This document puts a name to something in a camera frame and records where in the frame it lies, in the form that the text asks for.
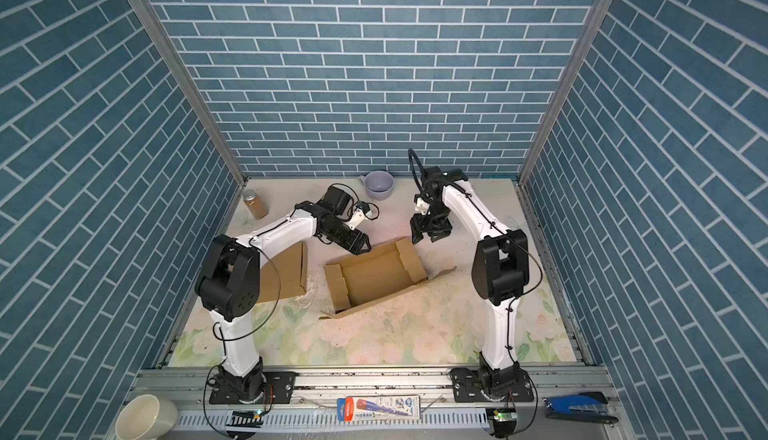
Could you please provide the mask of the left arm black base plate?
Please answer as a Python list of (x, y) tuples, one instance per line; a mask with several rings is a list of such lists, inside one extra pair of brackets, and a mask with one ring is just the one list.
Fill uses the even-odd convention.
[(246, 377), (236, 377), (218, 368), (206, 381), (213, 405), (283, 405), (292, 399), (296, 373), (291, 371), (257, 371)]

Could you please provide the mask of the brown cardboard box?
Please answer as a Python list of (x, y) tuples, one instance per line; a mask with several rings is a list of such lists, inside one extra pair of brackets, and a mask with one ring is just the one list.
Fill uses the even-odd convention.
[(456, 266), (430, 276), (410, 239), (374, 246), (361, 255), (347, 255), (324, 266), (332, 310), (321, 320), (341, 319), (421, 288), (453, 273)]
[(308, 250), (299, 242), (267, 261), (260, 271), (257, 303), (300, 297), (307, 293)]

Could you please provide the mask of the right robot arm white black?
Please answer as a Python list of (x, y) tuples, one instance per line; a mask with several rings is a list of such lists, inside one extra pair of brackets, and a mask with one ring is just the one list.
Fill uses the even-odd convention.
[(516, 382), (520, 366), (514, 348), (514, 313), (530, 281), (527, 236), (500, 221), (461, 170), (426, 168), (415, 156), (409, 160), (418, 189), (410, 219), (411, 240), (417, 244), (425, 237), (432, 242), (448, 237), (451, 216), (476, 240), (471, 279), (488, 312), (478, 375), (488, 390)]

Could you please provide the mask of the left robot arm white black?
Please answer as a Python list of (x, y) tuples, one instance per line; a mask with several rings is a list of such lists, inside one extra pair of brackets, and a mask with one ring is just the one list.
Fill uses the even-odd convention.
[(212, 240), (195, 292), (214, 321), (215, 338), (224, 346), (222, 374), (246, 380), (261, 373), (261, 356), (251, 340), (257, 329), (250, 323), (250, 312), (260, 296), (261, 268), (273, 266), (278, 254), (313, 237), (353, 255), (367, 253), (371, 243), (360, 225), (378, 214), (376, 206), (333, 184), (318, 201), (300, 202), (288, 215), (261, 229)]

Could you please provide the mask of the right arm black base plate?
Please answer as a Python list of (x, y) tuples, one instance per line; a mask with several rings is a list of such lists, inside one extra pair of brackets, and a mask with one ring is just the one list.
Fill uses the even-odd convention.
[(449, 372), (456, 403), (532, 402), (533, 387), (519, 366), (491, 370), (453, 368)]

